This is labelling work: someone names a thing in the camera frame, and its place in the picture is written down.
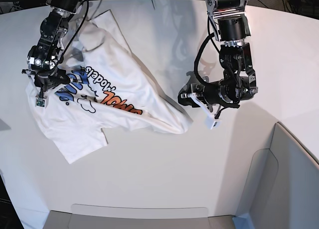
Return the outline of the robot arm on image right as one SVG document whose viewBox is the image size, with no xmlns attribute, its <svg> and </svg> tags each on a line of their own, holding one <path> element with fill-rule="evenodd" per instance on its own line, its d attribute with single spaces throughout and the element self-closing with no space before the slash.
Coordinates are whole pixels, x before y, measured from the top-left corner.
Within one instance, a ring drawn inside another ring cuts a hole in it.
<svg viewBox="0 0 319 229">
<path fill-rule="evenodd" d="M 241 101 L 252 99 L 258 92 L 250 44 L 245 41 L 251 36 L 245 15 L 248 1 L 205 0 L 208 35 L 194 60 L 193 72 L 197 82 L 180 91 L 177 98 L 180 105 L 204 107 L 209 111 L 219 105 L 219 115 L 227 108 L 238 109 Z M 223 78 L 214 82 L 204 80 L 198 71 L 202 53 L 210 41 L 221 44 L 217 52 Z"/>
</svg>

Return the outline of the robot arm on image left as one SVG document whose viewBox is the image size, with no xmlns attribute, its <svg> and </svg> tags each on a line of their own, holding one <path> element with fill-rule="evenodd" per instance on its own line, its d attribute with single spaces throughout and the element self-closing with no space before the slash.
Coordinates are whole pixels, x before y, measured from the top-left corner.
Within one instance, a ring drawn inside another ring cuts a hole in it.
<svg viewBox="0 0 319 229">
<path fill-rule="evenodd" d="M 71 43 L 63 45 L 63 38 L 69 31 L 69 21 L 77 9 L 89 0 L 47 0 L 52 11 L 40 25 L 40 39 L 27 55 L 28 69 L 22 71 L 31 80 L 35 88 L 36 105 L 43 107 L 46 92 L 59 85 L 67 85 L 70 78 L 58 65 L 64 60 L 64 54 Z"/>
</svg>

